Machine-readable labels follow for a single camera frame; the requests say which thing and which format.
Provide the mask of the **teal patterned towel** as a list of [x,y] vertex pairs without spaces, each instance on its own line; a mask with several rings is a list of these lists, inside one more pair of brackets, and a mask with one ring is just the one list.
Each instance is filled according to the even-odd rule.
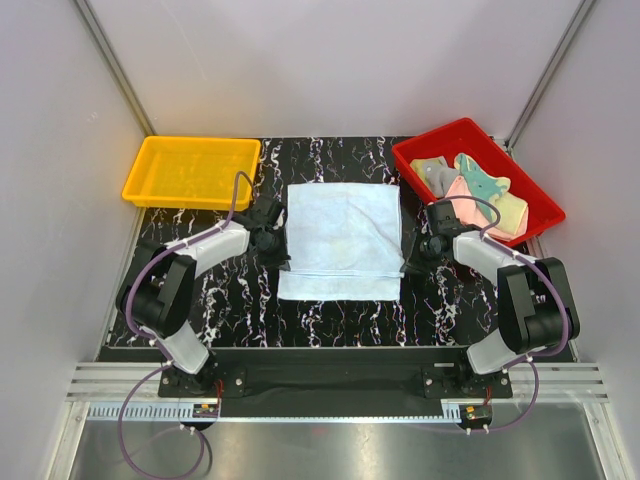
[[507,177],[494,177],[487,174],[469,155],[459,153],[454,159],[454,167],[465,179],[472,196],[495,205],[511,187]]

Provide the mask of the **pink towel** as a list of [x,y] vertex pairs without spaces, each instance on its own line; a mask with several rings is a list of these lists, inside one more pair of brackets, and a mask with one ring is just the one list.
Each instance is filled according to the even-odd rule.
[[456,216],[465,225],[485,228],[493,221],[492,218],[487,218],[481,211],[481,207],[484,207],[484,204],[478,204],[476,201],[469,199],[454,199],[452,204]]

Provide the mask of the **left corner aluminium post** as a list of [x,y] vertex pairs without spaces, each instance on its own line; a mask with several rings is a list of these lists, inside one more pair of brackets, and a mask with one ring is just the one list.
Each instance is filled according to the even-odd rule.
[[100,57],[141,132],[146,136],[156,135],[156,129],[126,74],[91,2],[87,0],[72,0],[71,4],[87,29]]

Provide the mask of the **right small electronics board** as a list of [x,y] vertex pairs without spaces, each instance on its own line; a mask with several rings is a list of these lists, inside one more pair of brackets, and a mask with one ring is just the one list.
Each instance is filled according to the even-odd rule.
[[471,423],[490,424],[493,408],[489,404],[467,405],[462,410],[462,420]]

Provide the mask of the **light blue towel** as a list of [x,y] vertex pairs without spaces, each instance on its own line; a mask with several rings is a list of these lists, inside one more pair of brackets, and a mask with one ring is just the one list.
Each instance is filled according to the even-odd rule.
[[376,183],[305,183],[287,189],[287,301],[400,299],[400,189]]

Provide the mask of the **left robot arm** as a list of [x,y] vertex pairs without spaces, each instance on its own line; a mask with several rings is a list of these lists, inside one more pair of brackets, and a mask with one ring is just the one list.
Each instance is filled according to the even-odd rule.
[[196,396],[217,382],[215,354],[197,338],[188,317],[196,279],[247,252],[267,268],[288,266],[286,207],[260,197],[203,232],[174,242],[141,242],[116,298],[136,335],[147,338],[170,363],[166,380]]

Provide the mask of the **yellow plastic bin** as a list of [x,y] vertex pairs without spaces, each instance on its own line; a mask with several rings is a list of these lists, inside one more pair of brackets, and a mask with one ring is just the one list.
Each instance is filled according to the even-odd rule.
[[141,208],[242,211],[261,152],[256,139],[149,136],[122,190]]

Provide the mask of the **grey towel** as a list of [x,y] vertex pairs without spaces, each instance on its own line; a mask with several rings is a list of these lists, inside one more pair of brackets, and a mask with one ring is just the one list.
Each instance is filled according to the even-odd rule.
[[422,172],[427,186],[437,199],[445,197],[453,182],[460,176],[457,169],[431,160],[423,165]]

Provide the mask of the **aluminium frame rail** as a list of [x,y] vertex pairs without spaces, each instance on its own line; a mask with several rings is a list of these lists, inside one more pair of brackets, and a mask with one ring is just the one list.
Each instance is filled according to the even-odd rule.
[[[69,402],[85,402],[96,420],[180,421],[185,423],[418,423],[462,421],[467,405],[598,404],[608,391],[594,364],[520,364],[510,370],[510,399],[427,399],[387,390],[289,393],[282,389],[243,398],[217,392],[205,398],[161,397],[161,375],[152,363],[81,363],[68,387]],[[195,403],[221,402],[218,418],[194,418]]]

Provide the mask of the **right corner aluminium post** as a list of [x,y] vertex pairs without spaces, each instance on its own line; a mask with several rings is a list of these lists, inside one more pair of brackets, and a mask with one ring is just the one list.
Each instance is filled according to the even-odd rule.
[[505,151],[512,156],[518,141],[524,134],[527,126],[532,120],[537,108],[544,99],[547,90],[551,87],[561,66],[572,47],[576,44],[579,35],[589,21],[594,10],[598,6],[598,0],[581,0],[573,12],[567,26],[565,27],[559,41],[546,62],[541,75],[539,76],[531,94],[528,97],[520,115],[518,116],[509,135],[504,139]]

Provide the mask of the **corner aluminium post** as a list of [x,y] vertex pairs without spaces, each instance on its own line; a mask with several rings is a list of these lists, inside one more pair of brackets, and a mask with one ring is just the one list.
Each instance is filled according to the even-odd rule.
[[572,47],[576,44],[579,35],[589,21],[594,10],[598,6],[598,0],[581,0],[573,12],[567,26],[565,27],[559,41],[546,62],[541,75],[539,76],[531,94],[528,97],[520,115],[518,116],[509,135],[504,139],[505,151],[512,156],[518,141],[524,134],[527,126],[532,120],[537,108],[544,99],[547,90],[551,87],[561,66]]
[[141,132],[146,136],[156,135],[156,129],[126,74],[91,2],[87,0],[72,0],[71,4],[87,29],[100,57]]

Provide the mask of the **small electronics board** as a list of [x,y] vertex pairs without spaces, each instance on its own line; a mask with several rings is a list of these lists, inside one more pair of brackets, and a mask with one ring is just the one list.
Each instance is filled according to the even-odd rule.
[[493,408],[489,404],[467,405],[462,410],[462,420],[471,423],[490,424]]
[[220,416],[221,402],[195,403],[193,405],[194,418],[218,418]]

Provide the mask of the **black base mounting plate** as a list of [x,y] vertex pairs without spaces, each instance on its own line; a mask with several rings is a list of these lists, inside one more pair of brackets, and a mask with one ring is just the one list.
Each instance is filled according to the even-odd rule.
[[176,367],[161,375],[161,397],[243,398],[282,389],[355,392],[387,390],[427,399],[510,399],[509,376],[475,374],[464,347],[224,348],[203,370]]

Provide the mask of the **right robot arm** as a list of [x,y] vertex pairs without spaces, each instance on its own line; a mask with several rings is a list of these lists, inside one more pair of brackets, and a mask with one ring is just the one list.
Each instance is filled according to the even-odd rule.
[[467,347],[454,365],[455,387],[472,397],[488,387],[490,376],[561,353],[580,323],[563,263],[524,255],[494,240],[486,227],[463,224],[453,202],[465,198],[455,195],[426,207],[429,230],[415,232],[402,271],[426,275],[447,259],[497,288],[497,329]]

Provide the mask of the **red plastic bin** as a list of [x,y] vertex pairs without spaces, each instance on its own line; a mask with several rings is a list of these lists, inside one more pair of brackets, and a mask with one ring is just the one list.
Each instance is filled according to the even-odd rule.
[[416,159],[444,157],[448,164],[459,153],[470,155],[492,176],[511,180],[510,191],[529,206],[527,229],[505,243],[514,247],[542,234],[566,219],[565,212],[532,180],[516,162],[472,119],[461,118],[421,135],[403,140],[392,147],[395,167],[424,204],[436,197],[412,170]]

